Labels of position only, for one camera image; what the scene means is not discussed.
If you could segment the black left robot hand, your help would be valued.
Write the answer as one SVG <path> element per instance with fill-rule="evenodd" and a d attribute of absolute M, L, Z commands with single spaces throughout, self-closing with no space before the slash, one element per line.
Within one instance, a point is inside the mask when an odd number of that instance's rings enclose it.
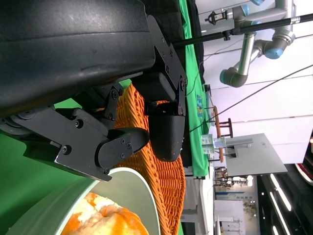
<path fill-rule="evenodd" d="M 180 155 L 187 76 L 139 0 L 3 0 L 0 130 L 98 180 L 150 143 Z"/>

